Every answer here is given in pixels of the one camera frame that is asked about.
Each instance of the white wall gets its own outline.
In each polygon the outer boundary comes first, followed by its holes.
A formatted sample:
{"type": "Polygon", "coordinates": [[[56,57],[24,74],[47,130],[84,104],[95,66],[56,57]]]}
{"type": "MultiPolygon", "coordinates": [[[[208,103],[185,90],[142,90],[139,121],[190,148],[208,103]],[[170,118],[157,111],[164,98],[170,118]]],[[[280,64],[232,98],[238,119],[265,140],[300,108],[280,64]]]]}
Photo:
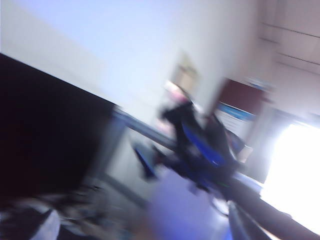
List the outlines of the white wall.
{"type": "Polygon", "coordinates": [[[253,57],[254,61],[249,70],[249,76],[251,78],[273,83],[277,66],[275,61],[276,49],[276,43],[261,39],[258,41],[257,49],[253,57]]]}
{"type": "Polygon", "coordinates": [[[320,75],[278,64],[273,84],[276,108],[305,119],[320,115],[320,75]]]}
{"type": "Polygon", "coordinates": [[[224,76],[247,73],[255,0],[1,1],[1,52],[149,122],[182,51],[206,107],[224,76]]]}

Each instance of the black object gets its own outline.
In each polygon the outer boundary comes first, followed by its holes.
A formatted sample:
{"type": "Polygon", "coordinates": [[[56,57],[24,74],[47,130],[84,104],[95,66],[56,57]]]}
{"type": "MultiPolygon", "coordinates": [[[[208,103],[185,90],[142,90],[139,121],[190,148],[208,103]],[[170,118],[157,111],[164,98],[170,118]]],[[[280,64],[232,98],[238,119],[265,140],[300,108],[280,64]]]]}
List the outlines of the black object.
{"type": "Polygon", "coordinates": [[[229,224],[233,240],[271,240],[236,203],[229,203],[229,224]]]}
{"type": "MultiPolygon", "coordinates": [[[[238,162],[229,147],[223,124],[215,117],[212,124],[203,130],[196,120],[192,101],[165,110],[161,117],[174,126],[176,136],[174,153],[162,157],[162,164],[206,191],[215,183],[228,184],[238,162]]],[[[145,172],[152,167],[150,156],[137,156],[145,172]]]]}
{"type": "Polygon", "coordinates": [[[283,240],[320,240],[320,236],[263,201],[260,196],[236,179],[230,179],[228,188],[220,188],[224,194],[250,215],[262,228],[283,240]]]}
{"type": "Polygon", "coordinates": [[[0,202],[78,188],[115,105],[3,54],[0,79],[0,202]]]}
{"type": "Polygon", "coordinates": [[[0,239],[8,240],[98,240],[96,237],[77,235],[61,225],[57,212],[49,209],[40,213],[35,209],[14,208],[10,217],[0,223],[0,239]]]}

